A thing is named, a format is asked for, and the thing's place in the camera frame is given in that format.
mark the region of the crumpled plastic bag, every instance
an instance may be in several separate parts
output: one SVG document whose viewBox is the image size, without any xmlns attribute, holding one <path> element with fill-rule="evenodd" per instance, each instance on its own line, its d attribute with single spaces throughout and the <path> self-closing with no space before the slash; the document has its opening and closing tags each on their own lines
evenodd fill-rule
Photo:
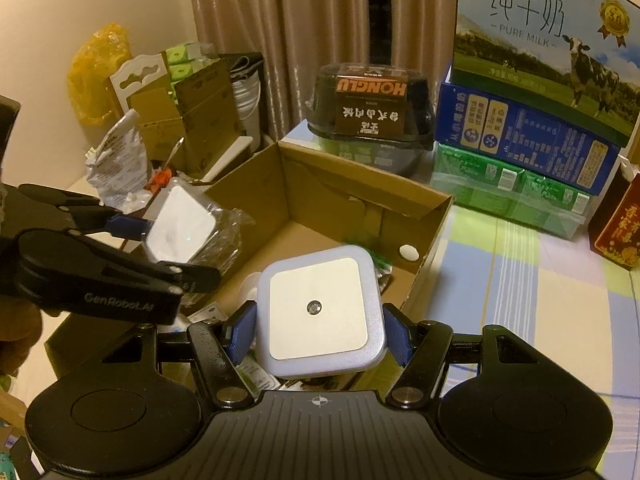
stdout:
<svg viewBox="0 0 640 480">
<path fill-rule="evenodd" d="M 110 23 L 78 50 L 66 76 L 71 106 L 82 124 L 102 126 L 111 115 L 105 79 L 132 59 L 127 29 Z"/>
</svg>

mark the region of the shiny curtain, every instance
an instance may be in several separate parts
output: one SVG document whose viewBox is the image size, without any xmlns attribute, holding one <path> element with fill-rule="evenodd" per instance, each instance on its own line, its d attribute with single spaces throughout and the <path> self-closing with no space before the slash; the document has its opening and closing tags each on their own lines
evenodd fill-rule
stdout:
<svg viewBox="0 0 640 480">
<path fill-rule="evenodd" d="M 391 63 L 425 74 L 434 100 L 451 63 L 456 0 L 392 0 Z"/>
<path fill-rule="evenodd" d="M 200 41 L 219 52 L 262 52 L 275 139 L 305 117 L 322 65 L 369 60 L 368 0 L 192 2 Z"/>
</svg>

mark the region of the clear plastic bag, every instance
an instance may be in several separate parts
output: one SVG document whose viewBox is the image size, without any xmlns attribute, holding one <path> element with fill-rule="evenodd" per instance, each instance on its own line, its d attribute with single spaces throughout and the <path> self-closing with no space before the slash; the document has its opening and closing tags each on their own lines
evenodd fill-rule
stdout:
<svg viewBox="0 0 640 480">
<path fill-rule="evenodd" d="M 224 275 L 242 250 L 242 227 L 254 220 L 240 209 L 220 207 L 180 178 L 172 178 L 166 189 L 162 209 L 143 240 L 148 259 L 215 267 Z M 185 294 L 182 304 L 202 296 Z"/>
<path fill-rule="evenodd" d="M 111 115 L 105 79 L 132 59 L 127 29 L 110 23 L 78 50 L 66 76 L 71 106 L 82 124 L 102 126 Z"/>
</svg>

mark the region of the green grass field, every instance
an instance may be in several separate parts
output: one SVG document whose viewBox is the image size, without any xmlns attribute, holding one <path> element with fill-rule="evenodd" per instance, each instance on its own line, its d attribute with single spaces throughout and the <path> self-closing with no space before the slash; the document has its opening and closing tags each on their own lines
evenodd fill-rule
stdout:
<svg viewBox="0 0 640 480">
<path fill-rule="evenodd" d="M 474 56 L 466 56 L 463 54 L 456 53 L 455 68 L 459 70 L 464 70 L 465 72 L 471 72 L 474 74 L 486 76 L 486 77 L 495 79 L 496 81 L 503 82 L 505 84 L 506 83 L 512 84 L 513 86 L 518 88 L 534 91 L 527 86 L 523 86 L 512 81 L 494 77 L 491 75 L 490 69 L 493 68 L 493 69 L 501 70 L 505 72 L 509 71 L 510 73 L 515 74 L 517 76 L 522 76 L 523 74 L 526 74 L 527 79 L 532 80 L 537 85 L 541 85 L 545 87 L 545 92 L 542 94 L 545 97 L 549 99 L 553 99 L 554 101 L 565 104 L 567 106 L 571 106 L 571 103 L 574 100 L 574 91 L 572 88 L 569 88 L 568 86 L 564 86 L 564 85 L 561 85 L 560 83 L 549 81 L 548 79 L 544 79 L 542 77 L 530 74 L 528 72 L 518 71 L 516 73 L 512 69 L 505 68 L 500 64 L 494 63 L 492 61 L 487 61 L 484 59 L 479 59 Z M 590 97 L 588 97 L 587 95 L 583 95 L 582 98 L 580 99 L 580 102 L 578 103 L 577 110 L 579 112 L 582 112 L 585 115 L 588 115 L 589 117 L 593 117 L 598 111 L 598 103 L 593 99 L 591 99 Z M 610 111 L 609 113 L 605 113 L 603 111 L 595 119 L 600 121 L 603 124 L 606 124 L 607 126 L 615 128 L 617 131 L 622 132 L 627 137 L 631 136 L 631 133 L 633 132 L 633 129 L 635 126 L 635 124 L 625 121 L 622 117 L 620 117 L 614 111 Z"/>
</svg>

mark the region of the green tissue package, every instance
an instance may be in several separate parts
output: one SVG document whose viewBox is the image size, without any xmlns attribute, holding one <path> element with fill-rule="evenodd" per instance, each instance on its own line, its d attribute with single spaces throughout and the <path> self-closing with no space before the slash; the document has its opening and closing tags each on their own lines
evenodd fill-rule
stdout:
<svg viewBox="0 0 640 480">
<path fill-rule="evenodd" d="M 572 238 L 586 223 L 591 196 L 495 158 L 438 144 L 431 187 L 458 205 Z"/>
</svg>

